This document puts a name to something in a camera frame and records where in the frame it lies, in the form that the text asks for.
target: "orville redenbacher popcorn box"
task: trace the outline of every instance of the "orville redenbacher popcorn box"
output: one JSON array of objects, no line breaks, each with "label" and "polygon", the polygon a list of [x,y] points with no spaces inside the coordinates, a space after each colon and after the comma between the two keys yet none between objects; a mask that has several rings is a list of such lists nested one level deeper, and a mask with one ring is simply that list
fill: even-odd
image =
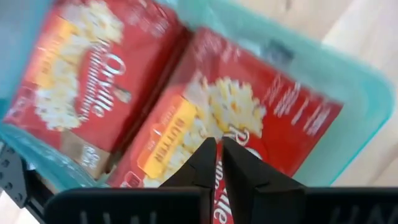
[{"label": "orville redenbacher popcorn box", "polygon": [[[209,136],[229,136],[292,176],[341,108],[202,28],[108,184],[158,187]],[[232,223],[219,159],[215,184],[215,223]]]},{"label": "orville redenbacher popcorn box", "polygon": [[171,9],[149,0],[58,2],[4,122],[98,177],[155,101],[186,36]]}]

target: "red popcorn box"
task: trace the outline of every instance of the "red popcorn box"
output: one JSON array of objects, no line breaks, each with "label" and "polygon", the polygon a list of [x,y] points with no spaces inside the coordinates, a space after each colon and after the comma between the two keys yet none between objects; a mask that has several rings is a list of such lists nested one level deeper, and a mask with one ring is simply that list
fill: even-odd
[{"label": "red popcorn box", "polygon": [[[108,184],[158,187],[207,137],[223,136],[292,176],[342,106],[202,28]],[[225,223],[232,216],[216,173],[215,222]]]},{"label": "red popcorn box", "polygon": [[58,2],[4,121],[97,178],[142,123],[187,42],[177,15],[149,0]]}]

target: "popcorn box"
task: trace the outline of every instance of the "popcorn box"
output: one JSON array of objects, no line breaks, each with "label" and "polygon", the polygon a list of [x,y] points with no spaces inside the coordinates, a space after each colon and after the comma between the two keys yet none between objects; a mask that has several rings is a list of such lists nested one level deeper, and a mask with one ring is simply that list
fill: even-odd
[{"label": "popcorn box", "polygon": [[152,1],[60,1],[4,122],[98,177],[141,124],[187,41],[176,14]]},{"label": "popcorn box", "polygon": [[[294,57],[288,49],[274,51],[280,62]],[[207,137],[223,136],[292,176],[342,106],[201,28],[108,184],[158,187]],[[226,223],[232,216],[220,174],[214,216]]]}]

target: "black plastic part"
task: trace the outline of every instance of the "black plastic part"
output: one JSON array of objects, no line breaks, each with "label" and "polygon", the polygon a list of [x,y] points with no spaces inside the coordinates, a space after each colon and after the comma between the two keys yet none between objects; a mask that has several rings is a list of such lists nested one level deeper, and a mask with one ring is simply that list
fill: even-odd
[{"label": "black plastic part", "polygon": [[230,138],[223,138],[222,161],[235,224],[301,222],[305,205],[302,184]]},{"label": "black plastic part", "polygon": [[213,216],[216,141],[208,138],[158,189],[80,189],[45,206],[47,224],[209,224]]},{"label": "black plastic part", "polygon": [[43,206],[53,194],[34,170],[27,170],[25,161],[15,150],[3,142],[0,144],[0,186],[18,207],[25,207],[39,223],[44,224]]},{"label": "black plastic part", "polygon": [[45,206],[46,224],[200,224],[201,188],[76,189]]},{"label": "black plastic part", "polygon": [[26,164],[15,152],[1,143],[0,152],[0,186],[13,199],[18,207],[25,207],[28,201],[26,184]]}]

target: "yellow butter label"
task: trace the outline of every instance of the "yellow butter label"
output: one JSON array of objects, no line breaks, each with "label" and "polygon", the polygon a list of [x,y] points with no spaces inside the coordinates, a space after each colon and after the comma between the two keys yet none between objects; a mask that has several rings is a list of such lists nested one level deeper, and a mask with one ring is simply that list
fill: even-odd
[{"label": "yellow butter label", "polygon": [[196,113],[193,104],[187,100],[182,101],[143,167],[150,178],[158,178],[163,174],[176,147],[182,143],[185,133],[193,124]]},{"label": "yellow butter label", "polygon": [[70,40],[73,33],[76,32],[76,27],[62,19],[57,18],[57,21],[53,25],[52,34],[44,40],[39,50],[42,51],[40,54],[38,71],[35,74],[33,82],[42,88],[52,88],[55,83],[54,69],[55,60],[59,57],[62,47]]}]

